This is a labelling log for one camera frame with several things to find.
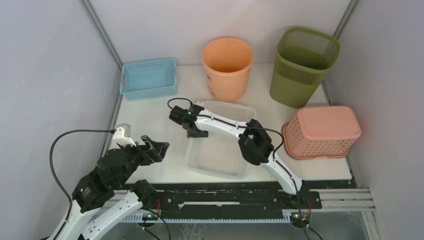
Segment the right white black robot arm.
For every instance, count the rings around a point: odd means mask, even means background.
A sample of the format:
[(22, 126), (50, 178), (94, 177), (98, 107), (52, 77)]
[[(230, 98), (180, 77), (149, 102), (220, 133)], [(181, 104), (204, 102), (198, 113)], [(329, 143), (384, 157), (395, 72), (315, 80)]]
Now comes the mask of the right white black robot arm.
[(182, 126), (189, 138), (207, 138), (214, 133), (236, 141), (243, 159), (267, 170), (289, 194), (293, 207), (302, 208), (308, 203), (310, 186), (281, 160), (277, 151), (283, 144), (274, 146), (268, 134), (271, 129), (258, 120), (232, 120), (205, 109), (201, 103), (191, 103), (188, 109), (175, 105), (170, 108), (169, 119)]

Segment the orange round bin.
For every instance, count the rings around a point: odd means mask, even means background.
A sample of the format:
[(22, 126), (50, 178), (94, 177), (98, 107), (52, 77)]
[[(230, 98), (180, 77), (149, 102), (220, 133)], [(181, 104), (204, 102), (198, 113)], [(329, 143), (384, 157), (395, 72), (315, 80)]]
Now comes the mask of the orange round bin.
[(239, 100), (247, 90), (253, 60), (252, 48), (239, 38), (222, 37), (208, 43), (202, 64), (212, 97), (228, 103)]

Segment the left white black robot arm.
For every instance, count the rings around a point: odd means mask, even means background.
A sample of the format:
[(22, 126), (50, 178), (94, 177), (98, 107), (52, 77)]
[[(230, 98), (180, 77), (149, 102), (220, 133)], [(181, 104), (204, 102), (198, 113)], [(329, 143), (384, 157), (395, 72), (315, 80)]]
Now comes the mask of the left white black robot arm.
[(138, 167), (164, 160), (168, 142), (157, 142), (147, 135), (141, 140), (142, 144), (119, 144), (108, 150), (94, 169), (79, 180), (72, 194), (66, 194), (69, 208), (49, 240), (99, 240), (126, 216), (155, 205), (155, 188), (145, 179), (137, 180), (118, 203), (93, 219)]

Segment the blue plastic basket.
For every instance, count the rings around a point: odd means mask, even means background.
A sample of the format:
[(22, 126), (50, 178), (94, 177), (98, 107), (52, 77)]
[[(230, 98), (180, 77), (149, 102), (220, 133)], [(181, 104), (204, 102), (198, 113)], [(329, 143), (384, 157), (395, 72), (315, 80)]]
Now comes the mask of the blue plastic basket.
[(122, 66), (119, 92), (128, 101), (177, 94), (175, 58), (126, 63)]

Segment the white plastic basket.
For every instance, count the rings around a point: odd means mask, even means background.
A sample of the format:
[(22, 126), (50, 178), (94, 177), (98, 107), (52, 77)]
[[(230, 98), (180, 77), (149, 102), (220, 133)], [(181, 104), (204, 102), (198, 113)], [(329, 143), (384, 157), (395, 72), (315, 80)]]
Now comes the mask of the white plastic basket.
[[(213, 100), (198, 103), (235, 121), (249, 122), (257, 117), (256, 110), (250, 106)], [(206, 138), (189, 140), (185, 165), (191, 171), (224, 179), (242, 180), (248, 175), (248, 162), (242, 157), (237, 141), (213, 132)]]

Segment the green mesh waste bin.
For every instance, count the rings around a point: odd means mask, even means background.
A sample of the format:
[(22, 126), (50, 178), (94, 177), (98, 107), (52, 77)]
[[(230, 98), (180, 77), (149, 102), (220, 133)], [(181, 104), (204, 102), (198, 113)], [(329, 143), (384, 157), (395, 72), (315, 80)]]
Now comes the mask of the green mesh waste bin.
[(329, 34), (306, 27), (288, 29), (276, 47), (270, 97), (291, 108), (304, 107), (336, 63), (340, 49)]

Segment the pink plastic basket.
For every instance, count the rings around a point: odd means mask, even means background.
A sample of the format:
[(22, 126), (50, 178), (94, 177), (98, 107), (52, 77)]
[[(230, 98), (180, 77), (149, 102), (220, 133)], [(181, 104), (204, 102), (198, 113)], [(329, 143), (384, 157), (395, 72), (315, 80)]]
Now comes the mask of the pink plastic basket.
[(361, 128), (347, 106), (303, 107), (286, 122), (281, 133), (284, 150), (296, 160), (344, 158), (361, 136)]

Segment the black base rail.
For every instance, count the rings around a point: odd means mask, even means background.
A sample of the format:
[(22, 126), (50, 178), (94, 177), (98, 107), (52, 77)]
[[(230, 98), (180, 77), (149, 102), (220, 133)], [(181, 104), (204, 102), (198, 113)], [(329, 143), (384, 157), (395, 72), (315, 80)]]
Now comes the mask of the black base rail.
[(177, 220), (264, 220), (282, 217), (282, 211), (321, 209), (317, 191), (300, 199), (287, 194), (276, 181), (154, 183), (144, 206)]

